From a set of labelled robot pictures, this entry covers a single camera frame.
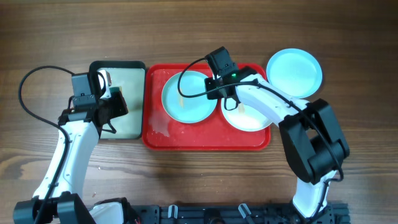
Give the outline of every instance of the plate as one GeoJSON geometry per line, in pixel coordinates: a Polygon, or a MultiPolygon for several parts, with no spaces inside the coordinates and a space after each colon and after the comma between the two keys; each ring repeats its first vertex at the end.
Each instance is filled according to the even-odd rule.
{"type": "MultiPolygon", "coordinates": [[[[242,131],[260,131],[268,127],[272,122],[260,112],[242,103],[236,109],[228,111],[224,108],[225,98],[221,99],[221,110],[225,119],[234,128],[242,131]]],[[[232,98],[226,99],[227,109],[234,108],[236,102],[232,98]]]]}
{"type": "MultiPolygon", "coordinates": [[[[180,73],[172,76],[162,90],[162,104],[166,113],[182,123],[197,123],[207,118],[216,108],[217,100],[208,100],[206,95],[195,98],[184,98],[177,90],[180,73]]],[[[205,74],[186,71],[181,79],[181,92],[194,95],[206,91],[205,74]]]]}
{"type": "Polygon", "coordinates": [[[274,54],[267,64],[268,82],[285,93],[305,98],[314,94],[322,83],[318,61],[300,49],[284,49],[274,54]]]}

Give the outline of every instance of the black base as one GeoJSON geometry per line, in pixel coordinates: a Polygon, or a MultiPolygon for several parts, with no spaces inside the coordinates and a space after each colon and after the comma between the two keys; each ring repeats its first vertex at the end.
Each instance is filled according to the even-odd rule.
{"type": "Polygon", "coordinates": [[[159,224],[160,223],[160,207],[157,205],[132,205],[134,211],[141,219],[141,224],[159,224]]]}
{"type": "MultiPolygon", "coordinates": [[[[143,224],[204,224],[203,214],[207,208],[216,208],[226,224],[247,224],[242,218],[238,206],[228,207],[178,207],[177,219],[168,218],[168,207],[160,208],[160,222],[147,222],[142,218],[143,224]]],[[[251,218],[255,224],[303,224],[294,207],[289,203],[267,204],[264,206],[249,206],[251,218]]],[[[349,210],[347,204],[328,204],[328,208],[320,213],[318,219],[312,223],[316,224],[350,224],[349,210]]]]}

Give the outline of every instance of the light blue bowl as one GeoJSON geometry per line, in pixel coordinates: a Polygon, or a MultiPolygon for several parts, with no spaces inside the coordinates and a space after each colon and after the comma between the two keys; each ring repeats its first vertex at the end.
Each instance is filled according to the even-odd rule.
{"type": "MultiPolygon", "coordinates": [[[[184,98],[177,91],[177,82],[181,73],[171,77],[163,87],[162,104],[166,113],[181,123],[203,121],[214,111],[217,100],[208,100],[206,95],[184,98]]],[[[205,78],[200,72],[186,71],[181,79],[181,92],[194,95],[206,91],[205,78]]]]}
{"type": "Polygon", "coordinates": [[[322,83],[318,61],[300,49],[284,49],[274,54],[267,64],[268,82],[285,93],[305,98],[314,94],[322,83]]]}

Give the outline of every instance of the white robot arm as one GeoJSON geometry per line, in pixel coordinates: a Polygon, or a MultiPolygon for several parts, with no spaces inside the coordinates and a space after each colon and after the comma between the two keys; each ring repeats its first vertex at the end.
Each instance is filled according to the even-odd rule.
{"type": "Polygon", "coordinates": [[[120,199],[99,204],[90,213],[81,201],[88,161],[101,132],[115,133],[110,120],[127,114],[119,88],[111,91],[109,86],[109,74],[104,70],[101,73],[74,74],[63,68],[44,66],[32,70],[22,79],[19,88],[22,107],[35,118],[56,126],[60,135],[50,167],[32,200],[17,203],[15,223],[50,223],[54,216],[59,217],[62,223],[124,223],[126,212],[134,214],[129,204],[120,199]],[[30,74],[43,68],[72,74],[74,95],[70,102],[73,101],[74,107],[70,108],[69,102],[58,119],[58,125],[31,113],[22,101],[23,82],[30,74]],[[108,124],[111,130],[103,129],[104,124],[108,124]]]}
{"type": "MultiPolygon", "coordinates": [[[[248,77],[243,78],[241,82],[251,82],[253,80],[258,80],[260,85],[278,92],[286,99],[292,101],[301,110],[304,110],[307,107],[307,103],[309,103],[307,100],[296,99],[293,96],[280,91],[265,81],[260,74],[249,75],[248,77]]],[[[296,109],[289,106],[278,96],[263,88],[258,88],[251,85],[240,85],[236,87],[236,95],[241,103],[258,110],[268,119],[270,119],[276,126],[279,126],[279,123],[283,121],[286,116],[292,116],[299,113],[296,109]]],[[[335,174],[335,170],[330,171],[321,178],[319,183],[315,185],[312,183],[306,183],[297,178],[297,188],[296,194],[293,197],[293,205],[303,217],[310,218],[315,214],[318,203],[322,199],[322,192],[324,188],[323,182],[332,178],[335,174]]],[[[325,208],[326,204],[327,202],[325,197],[323,199],[320,211],[325,208]]]]}

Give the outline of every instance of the black metal bracket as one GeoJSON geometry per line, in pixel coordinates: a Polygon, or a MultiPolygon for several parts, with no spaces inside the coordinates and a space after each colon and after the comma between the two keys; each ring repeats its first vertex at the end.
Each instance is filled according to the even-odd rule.
{"type": "Polygon", "coordinates": [[[110,120],[128,114],[126,102],[118,87],[111,88],[111,97],[107,99],[99,99],[97,104],[81,106],[78,108],[65,109],[58,118],[58,125],[65,125],[70,121],[93,122],[97,128],[98,134],[102,131],[116,133],[112,128],[110,120]],[[103,130],[102,126],[109,124],[112,130],[103,130]]]}
{"type": "Polygon", "coordinates": [[[225,47],[213,51],[205,56],[207,64],[213,72],[215,79],[224,78],[238,71],[238,66],[232,61],[225,47]]]}
{"type": "Polygon", "coordinates": [[[58,201],[57,213],[61,223],[95,224],[93,217],[78,194],[62,193],[58,201]]]}
{"type": "MultiPolygon", "coordinates": [[[[243,218],[238,206],[178,207],[177,219],[168,218],[169,207],[160,208],[160,224],[204,224],[203,215],[207,208],[218,209],[225,223],[234,224],[309,224],[294,209],[291,203],[248,206],[250,214],[243,218]]],[[[329,203],[314,224],[350,224],[347,204],[329,203]]]]}
{"type": "MultiPolygon", "coordinates": [[[[45,206],[45,213],[42,221],[50,223],[53,220],[53,216],[57,214],[56,204],[57,198],[51,198],[45,206]]],[[[12,218],[15,224],[33,224],[37,216],[37,212],[42,205],[42,201],[39,196],[32,198],[31,200],[24,202],[17,202],[12,218]]]]}
{"type": "MultiPolygon", "coordinates": [[[[325,100],[319,99],[308,103],[303,113],[322,132],[341,165],[349,155],[349,147],[331,106],[325,100]]],[[[309,128],[300,113],[286,116],[279,123],[280,136],[290,168],[302,181],[316,184],[331,170],[336,170],[337,166],[320,136],[309,138],[309,128]]]]}

